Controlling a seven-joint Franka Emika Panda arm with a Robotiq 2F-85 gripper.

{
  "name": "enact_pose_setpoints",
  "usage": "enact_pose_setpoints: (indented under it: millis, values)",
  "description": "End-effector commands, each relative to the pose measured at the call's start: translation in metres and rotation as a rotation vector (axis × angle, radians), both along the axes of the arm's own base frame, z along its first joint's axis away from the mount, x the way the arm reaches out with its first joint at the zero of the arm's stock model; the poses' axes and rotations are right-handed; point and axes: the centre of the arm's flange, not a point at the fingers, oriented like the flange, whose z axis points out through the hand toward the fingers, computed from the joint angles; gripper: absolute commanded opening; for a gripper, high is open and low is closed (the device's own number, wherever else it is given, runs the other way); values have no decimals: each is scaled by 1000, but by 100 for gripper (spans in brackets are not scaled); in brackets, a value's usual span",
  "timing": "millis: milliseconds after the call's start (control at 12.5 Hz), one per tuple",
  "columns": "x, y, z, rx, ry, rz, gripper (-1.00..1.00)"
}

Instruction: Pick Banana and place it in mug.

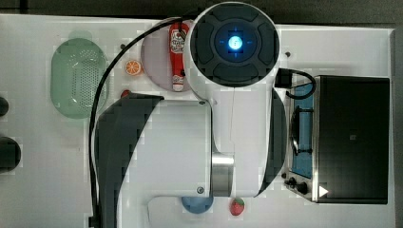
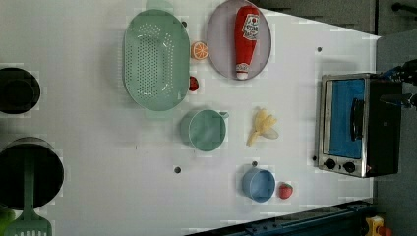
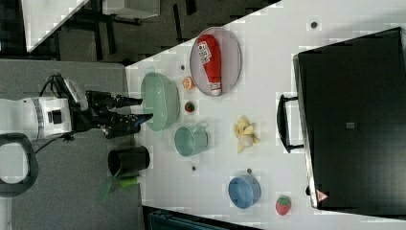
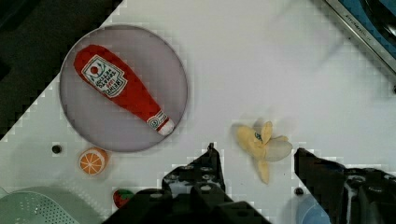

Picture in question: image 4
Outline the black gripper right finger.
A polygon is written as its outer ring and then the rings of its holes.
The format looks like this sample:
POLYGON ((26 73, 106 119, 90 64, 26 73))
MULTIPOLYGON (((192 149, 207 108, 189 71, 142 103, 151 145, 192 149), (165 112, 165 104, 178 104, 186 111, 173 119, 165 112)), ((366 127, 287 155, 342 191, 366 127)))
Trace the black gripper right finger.
POLYGON ((294 154, 294 173, 332 224, 396 224, 394 175, 375 168, 347 168, 301 147, 294 154))

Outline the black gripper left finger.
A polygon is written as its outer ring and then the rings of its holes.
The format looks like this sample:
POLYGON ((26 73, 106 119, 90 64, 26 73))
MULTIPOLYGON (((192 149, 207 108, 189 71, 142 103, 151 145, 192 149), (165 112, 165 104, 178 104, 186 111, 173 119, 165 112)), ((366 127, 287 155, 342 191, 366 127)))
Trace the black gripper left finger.
POLYGON ((196 184, 214 184, 225 190, 219 152, 210 143, 206 152, 189 164, 181 165, 164 176, 162 189, 171 192, 176 198, 179 194, 189 194, 196 184))

